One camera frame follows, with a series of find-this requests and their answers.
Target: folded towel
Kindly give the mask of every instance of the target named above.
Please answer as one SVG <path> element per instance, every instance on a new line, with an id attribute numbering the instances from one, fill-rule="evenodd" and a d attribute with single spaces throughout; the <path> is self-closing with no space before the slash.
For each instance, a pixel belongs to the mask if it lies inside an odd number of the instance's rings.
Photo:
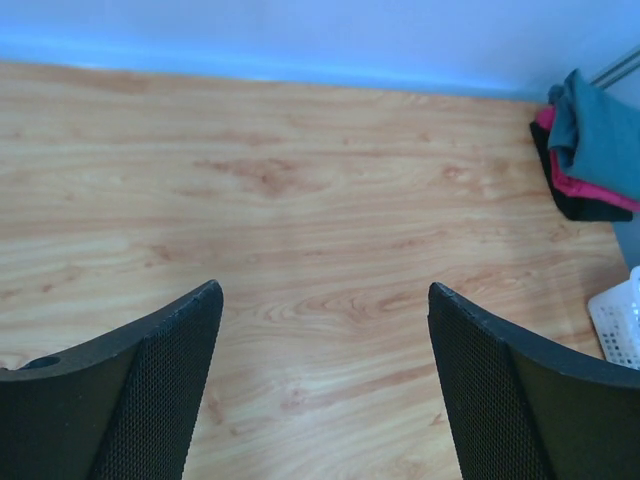
<path id="1" fill-rule="evenodd" d="M 640 111 L 589 85 L 578 70 L 555 107 L 548 148 L 561 170 L 640 201 Z"/>
<path id="2" fill-rule="evenodd" d="M 549 151 L 547 150 L 547 142 L 549 141 L 549 132 L 532 122 L 529 125 L 533 141 L 538 150 L 538 156 L 542 163 L 544 176 L 547 179 L 549 190 L 553 196 L 558 210 L 560 210 L 569 220 L 578 220 L 583 222 L 629 222 L 633 218 L 633 214 L 628 210 L 614 207 L 608 203 L 599 200 L 591 200 L 587 198 L 571 198 L 564 193 L 556 190 L 551 180 L 551 162 L 549 160 Z"/>
<path id="3" fill-rule="evenodd" d="M 555 108 L 547 107 L 540 111 L 536 116 L 536 122 L 545 130 L 551 130 L 555 121 Z M 616 207 L 624 208 L 625 210 L 631 210 L 632 212 L 640 212 L 640 202 L 631 200 L 607 190 L 606 188 L 592 185 L 577 178 L 571 178 L 564 174 L 558 165 L 558 156 L 555 150 L 549 152 L 551 159 L 551 179 L 553 180 L 553 186 L 560 190 L 562 193 L 569 197 L 581 197 L 592 198 L 594 200 L 602 200 Z"/>

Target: blue wall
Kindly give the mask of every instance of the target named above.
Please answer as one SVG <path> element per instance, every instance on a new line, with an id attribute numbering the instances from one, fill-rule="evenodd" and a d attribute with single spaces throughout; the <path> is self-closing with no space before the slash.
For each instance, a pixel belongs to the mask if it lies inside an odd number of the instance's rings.
<path id="1" fill-rule="evenodd" d="M 2 2 L 8 60 L 541 99 L 638 43 L 637 0 Z"/>

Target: perforated basket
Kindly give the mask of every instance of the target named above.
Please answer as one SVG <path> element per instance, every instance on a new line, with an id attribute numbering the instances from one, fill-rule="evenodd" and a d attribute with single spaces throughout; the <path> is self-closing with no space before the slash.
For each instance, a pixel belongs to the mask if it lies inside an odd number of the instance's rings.
<path id="1" fill-rule="evenodd" d="M 607 361 L 640 370 L 640 267 L 587 306 Z"/>

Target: teal cloth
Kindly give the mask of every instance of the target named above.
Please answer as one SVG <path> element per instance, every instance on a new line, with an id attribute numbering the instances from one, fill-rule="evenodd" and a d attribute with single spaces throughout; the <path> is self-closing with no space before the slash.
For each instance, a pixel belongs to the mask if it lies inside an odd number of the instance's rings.
<path id="1" fill-rule="evenodd" d="M 562 171 L 640 201 L 640 111 L 589 85 L 578 70 L 555 107 L 548 148 Z"/>

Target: wood grain surface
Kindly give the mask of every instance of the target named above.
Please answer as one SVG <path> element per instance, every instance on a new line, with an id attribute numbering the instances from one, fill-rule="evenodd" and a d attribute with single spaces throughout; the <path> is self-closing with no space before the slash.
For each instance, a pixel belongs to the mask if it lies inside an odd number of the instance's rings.
<path id="1" fill-rule="evenodd" d="M 628 275 L 556 211 L 536 106 L 0 65 L 0 365 L 218 279 L 186 480 L 456 479 L 431 282 L 600 355 Z"/>

